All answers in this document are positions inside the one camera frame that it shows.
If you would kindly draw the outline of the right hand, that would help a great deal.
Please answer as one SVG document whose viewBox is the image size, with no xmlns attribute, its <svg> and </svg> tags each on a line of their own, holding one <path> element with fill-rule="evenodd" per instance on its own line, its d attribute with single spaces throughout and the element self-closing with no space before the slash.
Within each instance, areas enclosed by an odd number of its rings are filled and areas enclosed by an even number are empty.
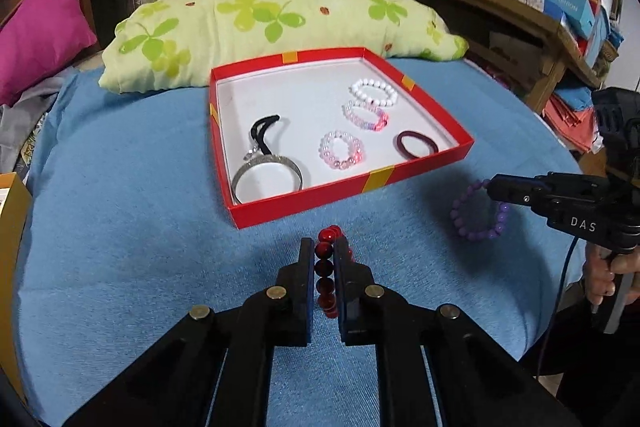
<svg viewBox="0 0 640 427">
<path fill-rule="evenodd" d="M 631 274 L 634 277 L 627 291 L 626 303 L 631 305 L 639 299 L 639 247 L 626 255 L 620 255 L 613 261 L 606 261 L 604 257 L 610 252 L 597 245 L 588 243 L 586 246 L 586 260 L 584 271 L 585 295 L 593 306 L 599 306 L 605 297 L 613 296 L 616 289 L 614 277 L 616 275 Z"/>
</svg>

